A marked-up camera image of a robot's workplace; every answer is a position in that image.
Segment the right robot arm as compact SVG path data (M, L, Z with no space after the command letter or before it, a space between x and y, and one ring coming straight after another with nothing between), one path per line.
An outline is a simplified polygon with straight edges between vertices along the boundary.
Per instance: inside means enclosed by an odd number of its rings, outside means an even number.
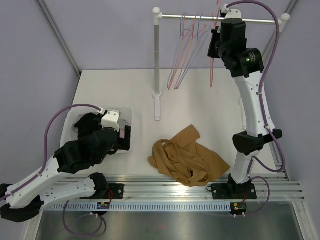
M245 117L246 130L235 134L232 142L237 150L234 167L227 183L213 183L215 200L240 200L257 198L255 186L249 175L254 158L264 145L283 136L275 128L268 105L261 106L264 88L260 81L264 71L261 52L247 47L246 23L241 18L228 18L213 29L208 56L221 59L238 87Z

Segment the black tank top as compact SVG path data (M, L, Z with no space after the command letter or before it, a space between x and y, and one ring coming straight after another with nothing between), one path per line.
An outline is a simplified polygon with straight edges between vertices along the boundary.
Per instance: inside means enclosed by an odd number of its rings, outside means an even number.
M96 142L104 140L102 117L103 115L100 113L95 114L91 112L82 116L80 120L74 124L74 127L78 130L78 143L83 143L87 140Z

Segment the pink hanger of green top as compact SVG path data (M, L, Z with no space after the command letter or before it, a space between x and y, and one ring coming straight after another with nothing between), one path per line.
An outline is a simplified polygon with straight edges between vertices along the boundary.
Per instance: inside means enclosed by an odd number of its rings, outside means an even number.
M177 59L175 61L175 66L173 70L173 75L171 77L171 86L170 89L172 88L172 85L175 81L177 72L180 71L182 73L182 70L185 68L186 61L189 56L189 52L193 46L193 39L194 39L194 31L195 31L195 21L191 24L191 26L186 27L186 18L187 14L184 13L184 19L182 21L182 38L180 42L180 47L178 49L178 54L177 54Z

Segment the brown tank top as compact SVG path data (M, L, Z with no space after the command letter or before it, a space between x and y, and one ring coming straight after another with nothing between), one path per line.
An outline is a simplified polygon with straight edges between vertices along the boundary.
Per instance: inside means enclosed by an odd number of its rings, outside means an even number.
M200 134L191 124L172 139L158 140L148 157L162 175L187 187L202 187L218 180L229 169L216 152L197 143Z

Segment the mauve pink tank top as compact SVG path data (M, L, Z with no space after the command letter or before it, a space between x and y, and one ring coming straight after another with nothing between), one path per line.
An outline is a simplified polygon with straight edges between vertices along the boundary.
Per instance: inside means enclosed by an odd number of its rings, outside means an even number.
M121 139L125 139L126 138L126 126L122 127L120 130L119 130L119 137Z

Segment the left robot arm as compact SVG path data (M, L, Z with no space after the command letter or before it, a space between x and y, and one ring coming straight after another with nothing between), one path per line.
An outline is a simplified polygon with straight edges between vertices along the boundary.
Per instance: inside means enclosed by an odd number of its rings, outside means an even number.
M103 199L111 197L111 189L102 173L92 173L84 180L61 187L58 181L103 162L106 156L131 147L129 125L124 136L111 127L95 131L79 130L77 139L68 141L48 160L44 171L37 171L16 184L1 184L0 196L6 204L0 208L2 219L21 223L36 217L52 205L73 199Z

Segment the blue hanger of mauve top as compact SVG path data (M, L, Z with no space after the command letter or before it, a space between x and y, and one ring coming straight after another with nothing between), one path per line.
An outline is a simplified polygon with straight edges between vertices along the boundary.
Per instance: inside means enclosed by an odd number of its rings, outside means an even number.
M177 45L176 45L176 48L175 48L175 54L174 54L174 59L173 59L172 66L171 66L171 71L170 71L170 74L169 74L168 80L167 80L167 89L168 90L170 90L170 88L171 88L171 79L172 79L174 68L175 68L175 62L176 62L176 59L177 59L179 47L181 45L182 35L184 33L184 30L182 30L184 17L185 17L185 14L182 15L182 17L180 18L180 22L179 22L179 39L178 39L178 42L177 42Z

